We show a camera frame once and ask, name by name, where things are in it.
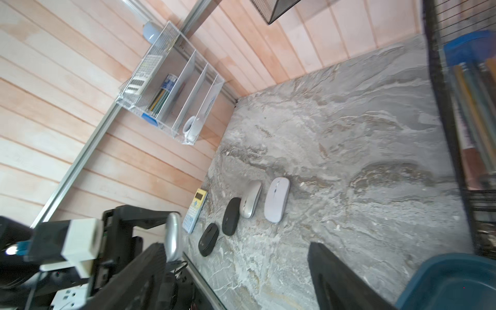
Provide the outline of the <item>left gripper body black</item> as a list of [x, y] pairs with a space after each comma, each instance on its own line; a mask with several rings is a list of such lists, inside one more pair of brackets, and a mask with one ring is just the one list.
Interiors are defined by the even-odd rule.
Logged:
[[[153, 211], [131, 205], [122, 205], [103, 213], [104, 237], [103, 252], [96, 261], [94, 275], [90, 279], [87, 301], [94, 297], [135, 258], [147, 248], [142, 238], [134, 236], [135, 227], [151, 229], [166, 225], [167, 217], [176, 211]], [[178, 299], [178, 284], [174, 270], [182, 264], [182, 259], [167, 262], [165, 275], [159, 294], [160, 309], [172, 309]]]

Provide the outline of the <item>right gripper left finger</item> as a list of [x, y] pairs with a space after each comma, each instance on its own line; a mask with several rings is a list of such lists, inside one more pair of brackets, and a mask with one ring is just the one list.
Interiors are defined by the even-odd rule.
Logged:
[[90, 298], [83, 309], [160, 309], [165, 275], [164, 245], [155, 243]]

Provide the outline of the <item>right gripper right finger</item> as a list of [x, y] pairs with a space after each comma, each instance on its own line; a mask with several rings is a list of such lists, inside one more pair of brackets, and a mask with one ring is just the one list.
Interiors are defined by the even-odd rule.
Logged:
[[320, 309], [394, 309], [324, 244], [312, 242], [307, 255]]

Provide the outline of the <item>white computer mouse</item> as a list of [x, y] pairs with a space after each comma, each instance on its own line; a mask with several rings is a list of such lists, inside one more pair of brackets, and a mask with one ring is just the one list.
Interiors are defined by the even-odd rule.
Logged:
[[290, 181], [284, 177], [275, 178], [268, 190], [264, 204], [264, 216], [272, 223], [279, 223], [284, 215], [289, 194]]

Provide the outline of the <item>teal plastic storage tray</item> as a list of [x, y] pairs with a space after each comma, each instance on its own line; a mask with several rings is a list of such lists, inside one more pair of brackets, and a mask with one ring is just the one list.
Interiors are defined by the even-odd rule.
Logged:
[[421, 264], [397, 309], [495, 309], [495, 260], [450, 253]]

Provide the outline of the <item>silver mouse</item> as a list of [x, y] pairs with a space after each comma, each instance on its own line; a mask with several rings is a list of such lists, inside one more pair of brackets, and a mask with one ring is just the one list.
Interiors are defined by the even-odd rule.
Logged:
[[182, 258], [183, 254], [183, 236], [182, 220], [178, 213], [170, 213], [165, 225], [164, 248], [167, 262], [175, 262]]
[[258, 199], [262, 190], [262, 182], [252, 180], [248, 183], [240, 202], [240, 216], [246, 219], [252, 218], [257, 208]]

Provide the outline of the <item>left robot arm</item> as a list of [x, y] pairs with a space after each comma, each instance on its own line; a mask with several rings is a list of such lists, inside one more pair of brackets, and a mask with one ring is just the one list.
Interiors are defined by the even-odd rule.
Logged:
[[1, 218], [1, 307], [172, 309], [180, 215], [122, 205], [100, 219], [40, 223]]

